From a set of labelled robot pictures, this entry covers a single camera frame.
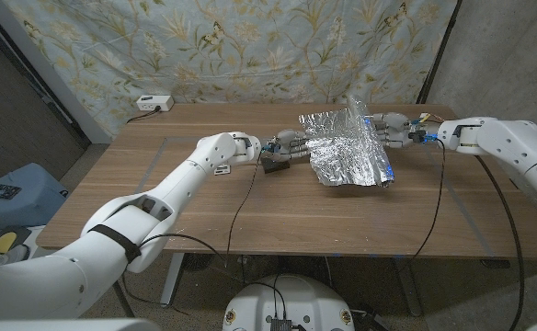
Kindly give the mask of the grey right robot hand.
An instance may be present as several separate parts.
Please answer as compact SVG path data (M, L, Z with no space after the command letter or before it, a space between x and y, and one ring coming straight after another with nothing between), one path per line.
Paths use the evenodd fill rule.
M375 113L367 115L365 120L374 128L377 139L384 147L406 148L421 143L426 135L422 124L414 124L401 113Z

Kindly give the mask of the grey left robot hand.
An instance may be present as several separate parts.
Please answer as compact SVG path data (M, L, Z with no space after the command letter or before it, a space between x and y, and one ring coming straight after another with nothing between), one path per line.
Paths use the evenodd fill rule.
M273 162L286 162L310 155L304 131L284 130L267 140L260 158Z

